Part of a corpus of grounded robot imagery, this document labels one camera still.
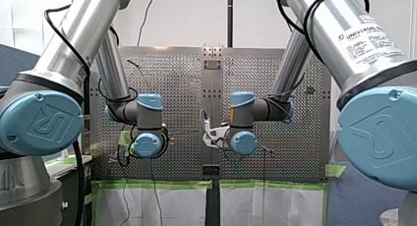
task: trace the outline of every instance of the vertical metal post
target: vertical metal post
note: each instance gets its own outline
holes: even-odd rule
[[[227,0],[227,47],[233,47],[233,0]]]

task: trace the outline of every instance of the green tape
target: green tape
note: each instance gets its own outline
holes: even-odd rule
[[[306,191],[322,191],[324,183],[302,184],[280,181],[263,181],[263,180],[220,180],[221,189],[250,189],[254,187],[266,187],[272,189],[295,189]]]
[[[119,137],[119,145],[129,146],[130,142],[130,131],[122,131]]]
[[[344,170],[346,169],[346,166],[344,165],[326,165],[326,176],[327,177],[333,177],[333,178],[340,178],[340,176],[343,174]]]
[[[92,186],[99,190],[104,189],[124,189],[125,180],[116,181],[93,181]],[[163,182],[156,181],[156,188],[158,190],[206,190],[211,188],[211,181],[189,181],[189,182]],[[126,184],[126,189],[153,189],[154,184],[152,180],[131,180]]]
[[[322,217],[322,225],[328,225],[328,184],[324,184],[323,190],[323,217]]]

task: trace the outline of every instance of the robotic arm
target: robotic arm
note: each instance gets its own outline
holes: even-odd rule
[[[34,69],[17,75],[0,100],[0,152],[48,155],[77,139],[84,122],[82,87],[89,76],[89,68],[83,65],[90,66],[97,53],[108,117],[138,127],[130,152],[152,158],[167,146],[161,96],[139,94],[131,99],[117,45],[108,30],[116,12],[129,1],[74,1],[59,31],[80,57],[55,34]]]
[[[231,124],[222,128],[230,131],[224,141],[236,153],[249,155],[257,148],[254,121],[291,116],[288,94],[302,77],[312,48],[341,89],[338,139],[347,158],[371,179],[417,190],[417,90],[379,86],[416,71],[417,61],[398,49],[356,0],[279,1],[291,8],[303,29],[291,35],[269,99],[251,92],[231,95]],[[207,130],[204,136],[211,146],[217,140],[212,134],[216,132]]]

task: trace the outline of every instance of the metal bracket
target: metal bracket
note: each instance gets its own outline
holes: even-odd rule
[[[221,47],[204,47],[204,65],[205,70],[220,70],[221,69]]]
[[[203,165],[203,175],[219,175],[220,165]]]

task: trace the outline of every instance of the universal robots logo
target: universal robots logo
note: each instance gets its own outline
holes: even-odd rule
[[[28,134],[44,140],[60,142],[73,120],[74,116],[68,112],[51,105],[42,105],[30,125]]]

